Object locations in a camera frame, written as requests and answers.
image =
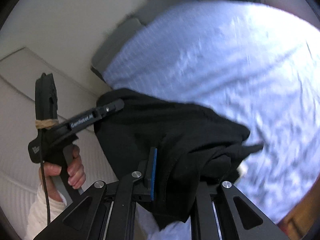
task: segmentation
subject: white surface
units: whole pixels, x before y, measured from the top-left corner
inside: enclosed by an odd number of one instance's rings
[[[320,22],[305,0],[265,0],[265,4],[298,16],[320,29]]]
[[[35,100],[36,80],[42,73],[53,74],[58,115],[61,117],[68,119],[96,106],[97,96],[65,77],[27,48],[0,60],[0,76],[32,100]]]
[[[50,65],[101,95],[90,70],[106,34],[146,0],[20,0],[0,31],[0,58],[28,47]]]

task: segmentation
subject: printed logo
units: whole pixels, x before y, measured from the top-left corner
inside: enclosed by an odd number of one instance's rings
[[[71,128],[75,128],[76,126],[78,126],[78,125],[80,125],[80,124],[82,124],[82,123],[84,123],[84,122],[87,122],[87,121],[89,121],[89,120],[92,119],[92,118],[93,118],[93,114],[89,114],[89,116],[86,116],[86,117],[84,117],[84,118],[81,118],[81,119],[79,119],[78,121],[72,123],[72,124],[71,124]]]
[[[32,148],[33,152],[36,154],[39,150],[40,150],[40,147],[39,146],[34,146]]]

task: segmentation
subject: handle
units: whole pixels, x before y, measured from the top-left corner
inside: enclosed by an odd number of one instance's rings
[[[65,159],[65,156],[63,154],[63,150],[59,150],[57,151],[55,154],[51,154],[47,157],[46,161],[53,163],[53,164],[57,164],[59,166],[61,166],[61,173],[60,173],[60,179],[56,179],[53,177],[53,182],[57,188],[57,190],[66,198],[67,200],[67,205],[70,204],[70,201],[75,201],[77,198],[80,197],[80,192],[77,189],[74,189],[72,186],[70,186],[68,184],[68,179],[69,179],[69,174],[68,174],[68,165],[67,165],[67,161]]]

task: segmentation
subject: black cable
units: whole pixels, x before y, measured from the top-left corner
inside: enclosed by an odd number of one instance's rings
[[[45,182],[45,176],[44,176],[44,167],[43,167],[43,160],[42,160],[42,131],[40,132],[40,145],[39,145],[39,157],[40,157],[40,169],[41,169],[41,176],[42,176],[42,185],[44,190],[44,196],[45,196],[45,203],[47,205],[47,225],[50,224],[50,204],[49,204],[49,196],[48,196],[48,190],[47,190],[47,184]]]

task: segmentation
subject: black plastic bracket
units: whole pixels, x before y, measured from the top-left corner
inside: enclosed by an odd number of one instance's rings
[[[106,236],[107,240],[132,239],[135,214],[135,202],[132,202],[133,185],[138,183],[142,178],[141,173],[138,178],[132,174],[122,177],[116,192],[113,211],[111,211]]]
[[[43,73],[36,81],[35,89],[36,119],[57,119],[58,98],[52,74]],[[28,145],[28,152],[33,163],[40,163],[40,156],[44,161],[62,167],[60,177],[72,201],[80,193],[68,184],[67,162],[63,149],[78,139],[76,133],[94,124],[124,107],[122,99],[115,100],[104,106],[98,106],[80,113],[51,129],[38,129],[38,136]]]
[[[192,240],[220,239],[209,188],[205,181],[201,181],[198,185],[190,216]]]
[[[213,202],[223,239],[289,240],[284,232],[232,183],[223,182],[217,192]]]
[[[103,181],[92,184],[81,196],[68,206],[50,225],[42,230],[35,240],[87,240],[97,221],[98,210],[103,209],[102,201],[107,185]]]

